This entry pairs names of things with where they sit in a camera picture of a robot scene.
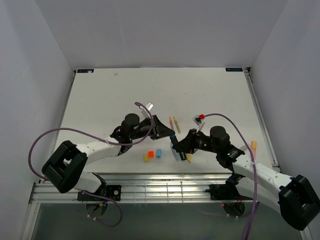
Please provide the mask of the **light blue highlighter marker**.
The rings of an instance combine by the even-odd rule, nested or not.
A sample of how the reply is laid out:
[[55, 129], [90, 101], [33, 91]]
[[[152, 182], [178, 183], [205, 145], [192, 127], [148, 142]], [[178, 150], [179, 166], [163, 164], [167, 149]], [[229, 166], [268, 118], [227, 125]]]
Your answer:
[[181, 160], [180, 154], [175, 149], [173, 149], [173, 143], [172, 142], [170, 143], [170, 149], [171, 149], [171, 152], [172, 152], [174, 158], [177, 161], [180, 161]]

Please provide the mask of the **black marker blue cap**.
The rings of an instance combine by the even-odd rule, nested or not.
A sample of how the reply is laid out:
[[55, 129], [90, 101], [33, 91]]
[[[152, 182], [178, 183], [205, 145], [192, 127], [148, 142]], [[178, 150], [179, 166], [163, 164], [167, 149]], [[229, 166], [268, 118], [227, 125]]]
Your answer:
[[171, 139], [170, 139], [170, 141], [171, 141], [171, 143], [173, 143], [173, 149], [176, 150], [176, 149], [175, 149], [175, 146], [179, 143], [177, 137], [176, 137], [176, 140], [171, 140]]

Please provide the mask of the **light blue marker cap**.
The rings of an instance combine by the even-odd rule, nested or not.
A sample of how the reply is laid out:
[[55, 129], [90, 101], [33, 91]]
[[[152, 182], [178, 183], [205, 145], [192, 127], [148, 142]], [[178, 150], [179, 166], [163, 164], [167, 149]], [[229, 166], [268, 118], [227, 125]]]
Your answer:
[[157, 158], [161, 158], [161, 157], [162, 157], [162, 149], [161, 149], [161, 148], [158, 148], [158, 149], [156, 150], [155, 156], [156, 156]]

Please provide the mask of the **black marker orange cap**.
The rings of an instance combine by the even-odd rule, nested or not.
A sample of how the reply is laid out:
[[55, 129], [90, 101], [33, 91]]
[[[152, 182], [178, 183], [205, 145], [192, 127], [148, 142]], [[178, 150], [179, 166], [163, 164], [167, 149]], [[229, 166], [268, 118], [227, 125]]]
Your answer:
[[185, 154], [185, 153], [180, 152], [179, 155], [180, 155], [180, 158], [181, 158], [182, 161], [187, 160], [187, 157], [186, 157], [186, 154]]

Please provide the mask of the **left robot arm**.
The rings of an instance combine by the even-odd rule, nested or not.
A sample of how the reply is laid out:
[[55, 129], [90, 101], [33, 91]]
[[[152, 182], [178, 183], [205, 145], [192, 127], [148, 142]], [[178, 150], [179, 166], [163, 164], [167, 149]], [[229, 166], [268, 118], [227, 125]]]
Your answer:
[[145, 136], [158, 140], [173, 135], [175, 131], [160, 122], [156, 115], [140, 120], [137, 114], [130, 113], [110, 135], [116, 144], [105, 141], [74, 144], [66, 140], [50, 156], [41, 172], [62, 194], [75, 189], [86, 191], [95, 200], [100, 200], [106, 196], [107, 183], [98, 174], [86, 172], [86, 165], [123, 155], [132, 147], [134, 140]]

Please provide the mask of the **yellow marker edge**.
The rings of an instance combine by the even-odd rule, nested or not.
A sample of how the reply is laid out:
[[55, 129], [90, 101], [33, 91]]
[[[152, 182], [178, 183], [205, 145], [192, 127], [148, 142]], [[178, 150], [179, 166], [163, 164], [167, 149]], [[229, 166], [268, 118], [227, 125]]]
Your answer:
[[192, 156], [191, 156], [190, 154], [187, 154], [187, 155], [186, 155], [186, 159], [187, 159], [187, 161], [188, 161], [189, 163], [192, 162]]

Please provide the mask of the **yellow thin highlighter pen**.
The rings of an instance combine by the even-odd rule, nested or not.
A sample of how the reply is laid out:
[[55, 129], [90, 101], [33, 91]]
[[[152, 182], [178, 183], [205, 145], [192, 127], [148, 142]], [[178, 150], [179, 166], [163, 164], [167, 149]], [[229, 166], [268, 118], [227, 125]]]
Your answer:
[[180, 126], [179, 126], [178, 121], [177, 121], [175, 116], [173, 117], [173, 120], [174, 120], [174, 123], [175, 123], [175, 126], [176, 126], [176, 130], [180, 134], [181, 133], [181, 129], [180, 129]]

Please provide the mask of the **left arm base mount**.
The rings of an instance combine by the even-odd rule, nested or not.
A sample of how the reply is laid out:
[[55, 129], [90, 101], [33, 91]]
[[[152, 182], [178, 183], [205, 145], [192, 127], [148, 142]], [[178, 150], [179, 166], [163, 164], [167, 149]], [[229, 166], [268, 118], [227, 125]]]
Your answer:
[[[100, 190], [97, 190], [97, 192], [94, 193], [94, 195], [102, 196], [104, 198], [109, 198], [117, 202], [121, 200], [121, 194], [122, 194], [121, 185], [107, 185], [102, 187]], [[103, 199], [99, 197], [92, 197], [87, 194], [83, 194], [81, 191], [78, 192], [76, 199], [82, 202], [103, 201]]]

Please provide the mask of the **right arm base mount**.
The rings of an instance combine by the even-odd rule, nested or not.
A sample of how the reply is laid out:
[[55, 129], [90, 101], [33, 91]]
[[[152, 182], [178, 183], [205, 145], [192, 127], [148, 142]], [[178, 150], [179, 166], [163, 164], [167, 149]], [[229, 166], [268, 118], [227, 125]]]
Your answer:
[[211, 200], [251, 200], [250, 197], [240, 195], [235, 186], [227, 184], [210, 184], [205, 192]]

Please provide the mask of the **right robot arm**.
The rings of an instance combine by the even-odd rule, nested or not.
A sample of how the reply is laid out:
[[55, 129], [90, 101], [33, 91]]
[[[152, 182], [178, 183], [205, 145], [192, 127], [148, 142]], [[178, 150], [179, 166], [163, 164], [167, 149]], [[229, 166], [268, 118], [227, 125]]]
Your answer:
[[170, 139], [178, 153], [194, 154], [197, 150], [215, 153], [218, 163], [232, 172], [225, 183], [226, 194], [232, 199], [239, 196], [255, 199], [280, 213], [299, 231], [320, 213], [320, 199], [306, 177], [289, 176], [253, 162], [244, 151], [231, 144], [222, 126], [212, 127], [209, 135], [191, 129], [181, 141]]

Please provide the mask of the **yellow marker cap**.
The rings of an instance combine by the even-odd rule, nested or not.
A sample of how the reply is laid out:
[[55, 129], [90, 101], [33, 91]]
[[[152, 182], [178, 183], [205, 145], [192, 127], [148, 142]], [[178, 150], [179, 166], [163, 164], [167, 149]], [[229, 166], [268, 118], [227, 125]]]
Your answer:
[[147, 153], [143, 154], [143, 161], [146, 163], [149, 161], [149, 155]]

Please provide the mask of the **orange thin highlighter pen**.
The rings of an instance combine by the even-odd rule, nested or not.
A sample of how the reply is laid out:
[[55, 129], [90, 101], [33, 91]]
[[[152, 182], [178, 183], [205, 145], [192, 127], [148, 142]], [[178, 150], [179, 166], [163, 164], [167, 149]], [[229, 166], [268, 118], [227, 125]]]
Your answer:
[[170, 128], [174, 131], [174, 125], [171, 117], [169, 117], [169, 124], [170, 124]]

